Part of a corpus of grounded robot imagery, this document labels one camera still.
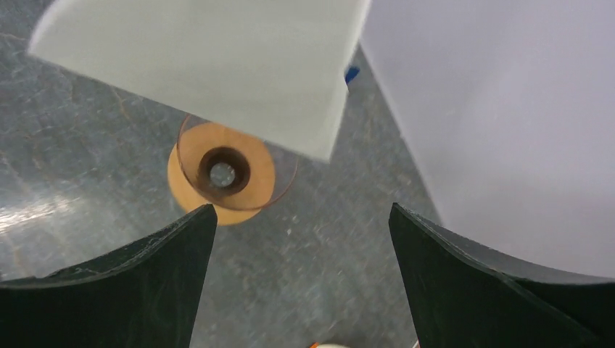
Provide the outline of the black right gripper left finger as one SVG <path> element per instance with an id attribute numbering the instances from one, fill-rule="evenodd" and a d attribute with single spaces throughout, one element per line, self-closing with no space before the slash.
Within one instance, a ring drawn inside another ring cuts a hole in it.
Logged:
<path id="1" fill-rule="evenodd" d="M 217 215 L 167 227 L 43 278 L 1 283 L 3 347 L 188 347 Z"/>

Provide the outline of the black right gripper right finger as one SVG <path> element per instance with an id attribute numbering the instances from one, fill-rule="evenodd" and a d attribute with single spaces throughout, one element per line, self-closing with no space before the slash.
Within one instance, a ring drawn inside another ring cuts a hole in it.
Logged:
<path id="1" fill-rule="evenodd" d="M 612 347 L 614 280 L 537 265 L 393 204 L 420 347 Z"/>

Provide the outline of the clear pink glass dripper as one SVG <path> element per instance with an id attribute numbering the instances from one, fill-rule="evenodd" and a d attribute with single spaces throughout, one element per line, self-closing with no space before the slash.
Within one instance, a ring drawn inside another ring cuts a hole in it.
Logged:
<path id="1" fill-rule="evenodd" d="M 187 114 L 175 145 L 189 188 L 232 211 L 277 203 L 296 177 L 299 156 L 255 136 Z"/>

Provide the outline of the white paper coffee filter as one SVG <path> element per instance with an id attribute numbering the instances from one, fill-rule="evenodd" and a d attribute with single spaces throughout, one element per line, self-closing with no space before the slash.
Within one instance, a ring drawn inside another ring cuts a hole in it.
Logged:
<path id="1" fill-rule="evenodd" d="M 369 1 L 54 1 L 28 53 L 327 162 Z"/>

